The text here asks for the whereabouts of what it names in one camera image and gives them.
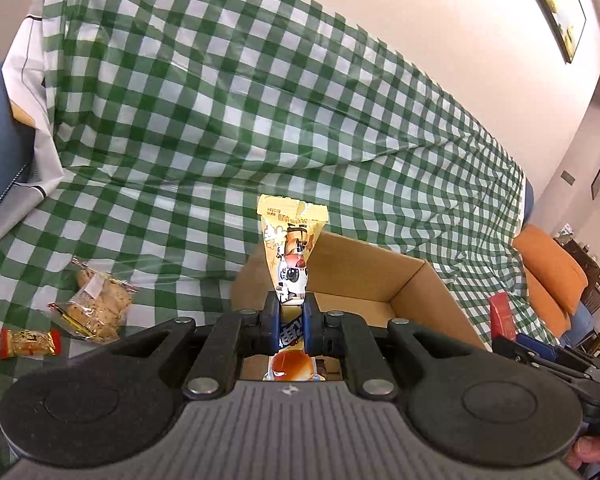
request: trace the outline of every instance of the clear plastic bag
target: clear plastic bag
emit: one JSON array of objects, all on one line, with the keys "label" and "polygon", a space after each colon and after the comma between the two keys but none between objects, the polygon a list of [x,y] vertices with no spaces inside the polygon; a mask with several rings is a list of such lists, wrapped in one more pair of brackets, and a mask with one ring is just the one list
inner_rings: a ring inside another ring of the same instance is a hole
[{"label": "clear plastic bag", "polygon": [[73,258],[78,292],[64,303],[50,303],[51,319],[72,335],[97,343],[108,343],[118,338],[124,325],[126,311],[131,306],[136,287],[106,272],[98,272]]}]

